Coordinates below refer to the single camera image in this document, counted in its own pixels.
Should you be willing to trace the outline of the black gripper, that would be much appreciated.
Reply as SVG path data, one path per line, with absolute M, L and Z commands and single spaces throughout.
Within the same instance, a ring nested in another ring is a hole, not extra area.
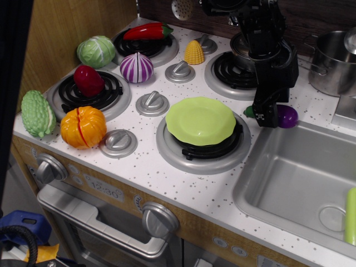
M 277 50 L 265 55 L 249 53 L 254 63 L 257 88 L 252 105 L 260 127 L 278 127 L 277 102 L 289 102 L 289 90 L 299 76 L 296 47 L 287 41 L 278 43 Z

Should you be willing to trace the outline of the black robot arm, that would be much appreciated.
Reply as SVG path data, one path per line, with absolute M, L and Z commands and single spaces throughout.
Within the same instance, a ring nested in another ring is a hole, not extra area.
M 276 128 L 277 104 L 289 101 L 299 75 L 296 47 L 283 37 L 286 24 L 278 1 L 202 1 L 201 6 L 208 16 L 236 20 L 256 70 L 255 119 L 260 127 Z

